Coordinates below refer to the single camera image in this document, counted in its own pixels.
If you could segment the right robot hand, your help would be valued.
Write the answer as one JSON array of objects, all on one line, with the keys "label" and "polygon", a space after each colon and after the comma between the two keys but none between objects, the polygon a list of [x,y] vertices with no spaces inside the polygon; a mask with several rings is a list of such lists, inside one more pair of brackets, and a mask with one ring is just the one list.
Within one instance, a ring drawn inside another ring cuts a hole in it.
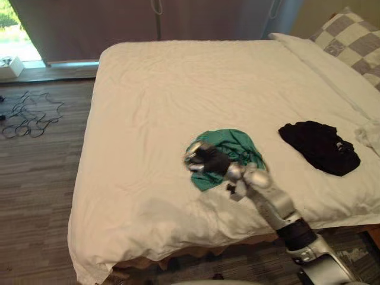
[{"label": "right robot hand", "polygon": [[229,156],[205,141],[197,141],[190,146],[185,154],[184,164],[189,171],[194,173],[216,173],[225,179],[230,179]]}]

